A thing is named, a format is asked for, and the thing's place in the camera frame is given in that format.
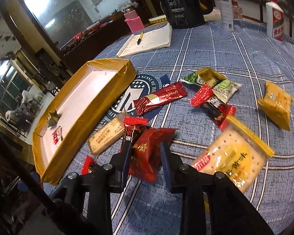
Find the spray bottle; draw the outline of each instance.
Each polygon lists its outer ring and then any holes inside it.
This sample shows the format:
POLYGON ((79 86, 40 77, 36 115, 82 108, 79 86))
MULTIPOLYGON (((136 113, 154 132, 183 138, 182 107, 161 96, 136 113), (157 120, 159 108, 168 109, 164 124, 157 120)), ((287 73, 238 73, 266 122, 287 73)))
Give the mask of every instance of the spray bottle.
POLYGON ((234 31, 232 0, 219 0, 222 28, 234 31))

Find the electric kettle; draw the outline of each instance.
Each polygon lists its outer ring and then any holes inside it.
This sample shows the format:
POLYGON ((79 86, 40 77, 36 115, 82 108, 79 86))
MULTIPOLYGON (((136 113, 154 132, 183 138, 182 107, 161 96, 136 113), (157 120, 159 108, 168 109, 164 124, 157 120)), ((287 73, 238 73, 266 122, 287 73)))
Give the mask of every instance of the electric kettle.
POLYGON ((213 1, 207 0, 207 9, 200 7, 199 0, 160 0, 167 21, 172 28, 191 28, 205 23, 204 15, 213 10, 213 1))

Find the notebook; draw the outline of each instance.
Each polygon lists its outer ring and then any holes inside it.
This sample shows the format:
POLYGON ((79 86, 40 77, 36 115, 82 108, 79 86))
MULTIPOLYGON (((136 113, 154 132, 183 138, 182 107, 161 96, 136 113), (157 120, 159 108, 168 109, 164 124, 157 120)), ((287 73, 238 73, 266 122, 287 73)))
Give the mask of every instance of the notebook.
POLYGON ((140 52, 151 51, 157 48, 167 48, 171 45, 172 27, 169 23, 166 26, 144 33, 142 41, 137 45, 137 40, 140 36, 132 34, 126 43, 117 53, 117 57, 125 57, 140 52))

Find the tablecloth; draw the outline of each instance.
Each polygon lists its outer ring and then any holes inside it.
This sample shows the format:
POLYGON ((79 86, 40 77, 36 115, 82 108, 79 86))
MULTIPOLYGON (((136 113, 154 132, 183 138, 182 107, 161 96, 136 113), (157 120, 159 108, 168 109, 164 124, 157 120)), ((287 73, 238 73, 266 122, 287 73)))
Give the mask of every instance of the tablecloth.
MULTIPOLYGON (((162 75, 167 74, 173 83, 203 67, 214 68, 243 85, 229 104, 237 108, 236 117, 276 152, 245 196, 278 234, 294 219, 294 102, 291 130, 285 131, 265 118, 256 100, 264 96, 266 80, 278 84, 294 98, 294 40, 271 40, 266 36, 265 25, 243 20, 235 20, 234 29, 233 33, 223 30, 220 21, 191 29, 173 29, 170 48, 128 57, 138 76, 91 135, 124 107, 133 112, 132 100, 161 88, 162 75)), ((127 38, 107 47, 96 59, 115 58, 127 38)), ((205 114, 189 105, 194 93, 188 90, 188 96, 165 105, 151 121, 154 127, 178 128, 171 151, 188 164, 221 133, 205 114)), ((118 140, 97 162, 108 163, 120 145, 118 140)), ((91 152, 85 142, 64 176, 72 171, 80 174, 87 155, 91 152)), ((155 184, 130 176, 124 193, 111 194, 111 213, 113 234, 178 234, 181 195, 167 191, 162 169, 155 184)))

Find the yellow snack package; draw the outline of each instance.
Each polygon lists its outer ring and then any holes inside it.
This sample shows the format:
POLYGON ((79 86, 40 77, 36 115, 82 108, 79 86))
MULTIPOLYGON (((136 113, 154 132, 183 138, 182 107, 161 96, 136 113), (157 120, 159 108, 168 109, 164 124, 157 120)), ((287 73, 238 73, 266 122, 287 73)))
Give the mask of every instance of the yellow snack package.
POLYGON ((234 116, 228 115, 226 119, 229 126, 192 163, 192 167, 211 175, 222 171, 244 193, 266 159, 273 157, 274 150, 234 116))
POLYGON ((280 129, 290 130, 291 102, 293 98, 276 84, 266 81, 266 95, 257 103, 280 129))

